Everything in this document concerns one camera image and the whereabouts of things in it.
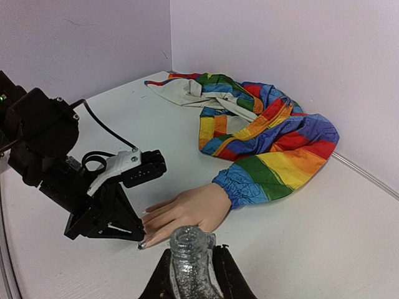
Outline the rainbow striped jacket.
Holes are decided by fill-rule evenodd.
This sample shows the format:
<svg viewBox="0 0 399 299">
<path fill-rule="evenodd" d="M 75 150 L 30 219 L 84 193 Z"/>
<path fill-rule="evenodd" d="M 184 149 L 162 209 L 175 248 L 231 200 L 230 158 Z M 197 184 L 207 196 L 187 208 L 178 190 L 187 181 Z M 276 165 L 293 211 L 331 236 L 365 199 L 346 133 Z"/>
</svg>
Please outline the rainbow striped jacket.
<svg viewBox="0 0 399 299">
<path fill-rule="evenodd" d="M 214 182 L 232 208 L 292 194 L 324 166 L 339 142 L 328 119 L 305 113 L 273 85 L 209 73 L 171 74 L 145 85 L 171 103 L 201 108 L 198 147 L 231 162 Z"/>
</svg>

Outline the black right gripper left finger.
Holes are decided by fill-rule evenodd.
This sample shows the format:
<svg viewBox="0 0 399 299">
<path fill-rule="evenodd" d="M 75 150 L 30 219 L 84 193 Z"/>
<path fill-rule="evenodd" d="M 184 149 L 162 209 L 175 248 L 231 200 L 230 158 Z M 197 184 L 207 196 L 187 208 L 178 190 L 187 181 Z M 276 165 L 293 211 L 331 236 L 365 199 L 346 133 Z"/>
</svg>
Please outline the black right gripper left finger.
<svg viewBox="0 0 399 299">
<path fill-rule="evenodd" d="M 171 250 L 166 249 L 139 299 L 174 299 L 170 282 Z"/>
</svg>

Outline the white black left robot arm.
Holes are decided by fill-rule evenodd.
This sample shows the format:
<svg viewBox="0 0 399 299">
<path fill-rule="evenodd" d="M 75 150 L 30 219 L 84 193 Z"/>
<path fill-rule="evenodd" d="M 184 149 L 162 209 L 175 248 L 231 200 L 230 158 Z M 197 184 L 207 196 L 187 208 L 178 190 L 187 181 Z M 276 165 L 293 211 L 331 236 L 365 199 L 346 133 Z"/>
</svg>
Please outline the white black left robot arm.
<svg viewBox="0 0 399 299">
<path fill-rule="evenodd" d="M 69 212 L 65 235 L 141 241 L 142 222 L 122 187 L 124 175 L 140 165 L 140 151 L 96 151 L 77 161 L 69 152 L 78 137 L 71 105 L 1 75 L 1 151 L 26 185 Z"/>
</svg>

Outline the mannequin hand with nails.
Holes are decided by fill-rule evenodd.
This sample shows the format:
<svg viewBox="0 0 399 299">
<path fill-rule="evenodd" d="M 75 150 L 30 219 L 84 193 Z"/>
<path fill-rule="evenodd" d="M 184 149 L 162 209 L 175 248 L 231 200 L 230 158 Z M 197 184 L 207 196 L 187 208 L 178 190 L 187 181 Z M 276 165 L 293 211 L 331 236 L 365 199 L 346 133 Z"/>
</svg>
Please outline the mannequin hand with nails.
<svg viewBox="0 0 399 299">
<path fill-rule="evenodd" d="M 175 230 L 187 225 L 212 232 L 224 221 L 231 206 L 225 190 L 211 183 L 148 207 L 142 217 L 145 237 L 138 248 L 144 250 L 159 244 L 169 239 Z"/>
</svg>

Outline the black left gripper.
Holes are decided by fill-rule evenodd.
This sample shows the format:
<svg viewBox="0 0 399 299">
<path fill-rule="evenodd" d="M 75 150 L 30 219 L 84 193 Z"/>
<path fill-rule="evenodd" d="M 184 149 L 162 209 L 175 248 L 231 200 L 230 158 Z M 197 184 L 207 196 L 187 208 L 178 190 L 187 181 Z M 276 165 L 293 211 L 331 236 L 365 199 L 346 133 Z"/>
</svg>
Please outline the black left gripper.
<svg viewBox="0 0 399 299">
<path fill-rule="evenodd" d="M 144 239 L 142 220 L 137 216 L 120 183 L 102 186 L 84 208 L 71 214 L 64 235 L 92 239 Z"/>
</svg>

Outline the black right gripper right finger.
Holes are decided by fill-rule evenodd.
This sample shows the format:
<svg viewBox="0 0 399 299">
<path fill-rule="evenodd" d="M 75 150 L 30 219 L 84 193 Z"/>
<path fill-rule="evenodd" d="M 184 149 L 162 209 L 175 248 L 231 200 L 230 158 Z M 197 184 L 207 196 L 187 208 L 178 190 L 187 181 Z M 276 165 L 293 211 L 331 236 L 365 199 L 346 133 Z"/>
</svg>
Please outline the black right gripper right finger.
<svg viewBox="0 0 399 299">
<path fill-rule="evenodd" d="M 226 299 L 256 299 L 227 245 L 213 248 L 213 268 L 219 287 Z"/>
</svg>

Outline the clear nail polish bottle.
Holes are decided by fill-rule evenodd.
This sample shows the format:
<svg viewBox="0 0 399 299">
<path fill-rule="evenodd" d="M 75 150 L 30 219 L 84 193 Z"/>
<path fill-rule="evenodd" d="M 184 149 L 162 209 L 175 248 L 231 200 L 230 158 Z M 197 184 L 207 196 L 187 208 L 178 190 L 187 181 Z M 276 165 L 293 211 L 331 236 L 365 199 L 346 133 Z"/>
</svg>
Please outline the clear nail polish bottle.
<svg viewBox="0 0 399 299">
<path fill-rule="evenodd" d="M 170 282 L 176 298 L 223 298 L 213 267 L 214 233 L 183 226 L 170 237 Z"/>
</svg>

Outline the aluminium table frame rail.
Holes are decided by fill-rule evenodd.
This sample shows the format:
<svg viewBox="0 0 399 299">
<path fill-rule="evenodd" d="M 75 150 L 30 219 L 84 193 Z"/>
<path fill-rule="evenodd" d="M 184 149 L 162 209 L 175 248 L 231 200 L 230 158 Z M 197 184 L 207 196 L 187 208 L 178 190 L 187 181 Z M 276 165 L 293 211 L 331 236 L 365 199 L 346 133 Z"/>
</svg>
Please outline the aluminium table frame rail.
<svg viewBox="0 0 399 299">
<path fill-rule="evenodd" d="M 23 299 L 9 249 L 1 205 L 1 298 Z"/>
</svg>

